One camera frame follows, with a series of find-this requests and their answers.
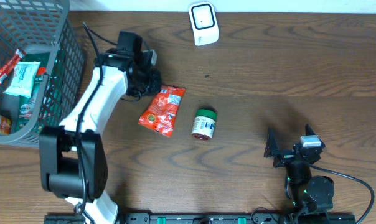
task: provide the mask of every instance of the white wall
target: white wall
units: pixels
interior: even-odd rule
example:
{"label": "white wall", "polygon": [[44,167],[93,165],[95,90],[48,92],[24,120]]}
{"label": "white wall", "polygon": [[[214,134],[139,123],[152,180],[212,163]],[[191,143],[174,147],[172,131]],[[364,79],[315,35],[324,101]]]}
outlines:
{"label": "white wall", "polygon": [[[71,10],[179,11],[191,0],[70,0]],[[217,12],[376,13],[376,0],[211,0]]]}

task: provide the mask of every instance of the wooden tabletop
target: wooden tabletop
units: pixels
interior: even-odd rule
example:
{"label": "wooden tabletop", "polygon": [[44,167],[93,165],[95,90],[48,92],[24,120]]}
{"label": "wooden tabletop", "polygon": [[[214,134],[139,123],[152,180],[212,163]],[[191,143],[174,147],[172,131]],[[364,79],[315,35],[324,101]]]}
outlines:
{"label": "wooden tabletop", "polygon": [[[267,127],[290,149],[310,124],[325,142],[316,165],[368,182],[376,194],[376,15],[218,13],[220,38],[196,47],[188,13],[71,12],[87,54],[82,91],[95,56],[82,29],[111,40],[120,30],[156,50],[165,84],[186,93],[171,138],[138,125],[151,102],[120,101],[106,125],[106,189],[123,208],[154,213],[283,210],[284,169],[265,159]],[[110,45],[97,39],[101,51]],[[213,106],[214,138],[190,136],[195,111]],[[39,150],[0,146],[0,223],[42,223],[72,206],[44,192]],[[313,170],[313,175],[328,175]],[[334,212],[365,211],[362,185],[333,175]],[[364,223],[376,223],[374,209]]]}

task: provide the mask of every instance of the red snack package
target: red snack package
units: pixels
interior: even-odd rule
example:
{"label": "red snack package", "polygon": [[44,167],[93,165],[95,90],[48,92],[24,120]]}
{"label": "red snack package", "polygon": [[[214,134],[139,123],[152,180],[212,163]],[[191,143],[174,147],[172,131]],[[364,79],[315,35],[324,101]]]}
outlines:
{"label": "red snack package", "polygon": [[139,118],[138,124],[171,137],[176,114],[184,88],[162,86],[161,92],[152,100],[149,108]]}
{"label": "red snack package", "polygon": [[7,78],[8,74],[14,69],[15,65],[24,57],[26,53],[23,50],[16,49],[14,56],[0,68],[0,85]]}

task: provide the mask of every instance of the small jar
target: small jar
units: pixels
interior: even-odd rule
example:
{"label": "small jar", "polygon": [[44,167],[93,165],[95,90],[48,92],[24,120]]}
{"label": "small jar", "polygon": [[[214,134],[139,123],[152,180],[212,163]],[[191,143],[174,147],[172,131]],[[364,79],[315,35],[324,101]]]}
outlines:
{"label": "small jar", "polygon": [[216,119],[217,114],[214,111],[199,109],[196,112],[192,136],[203,141],[212,139]]}

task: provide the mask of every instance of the gray plastic basket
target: gray plastic basket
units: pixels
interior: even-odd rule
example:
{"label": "gray plastic basket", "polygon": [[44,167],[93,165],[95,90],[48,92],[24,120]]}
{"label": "gray plastic basket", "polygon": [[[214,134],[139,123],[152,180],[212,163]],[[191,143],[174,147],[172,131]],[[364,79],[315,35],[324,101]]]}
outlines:
{"label": "gray plastic basket", "polygon": [[3,94],[9,78],[0,86],[0,114],[12,120],[11,134],[0,136],[0,144],[37,147],[40,127],[57,126],[73,110],[84,58],[68,13],[68,0],[0,0],[0,67],[17,48],[50,52],[31,120],[19,131],[13,132],[19,97]]}

